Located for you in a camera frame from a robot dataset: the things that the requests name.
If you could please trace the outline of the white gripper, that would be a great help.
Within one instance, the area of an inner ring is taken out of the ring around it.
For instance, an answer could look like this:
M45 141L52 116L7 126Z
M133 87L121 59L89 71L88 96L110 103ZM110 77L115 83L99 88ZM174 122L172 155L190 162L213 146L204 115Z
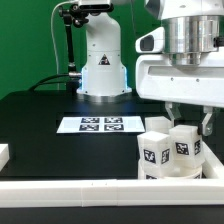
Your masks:
M142 55L136 62L136 89L141 98L166 101L172 121L181 117L179 103L204 106L200 132L209 136L214 107L224 108L224 53L203 54L197 66L171 65L162 54Z

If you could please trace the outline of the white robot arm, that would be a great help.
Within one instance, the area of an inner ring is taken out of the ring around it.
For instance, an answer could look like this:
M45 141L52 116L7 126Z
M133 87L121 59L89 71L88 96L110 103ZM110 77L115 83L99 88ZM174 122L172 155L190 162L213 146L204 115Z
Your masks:
M118 67L115 46L102 42L102 21L112 0L80 0L78 7L100 18L88 28L90 55L83 70L80 92L89 97L118 95L125 84L113 77ZM145 7L161 26L136 41L140 54L135 68L136 91L144 99L202 105L203 128L215 108L224 108L224 0L145 0Z

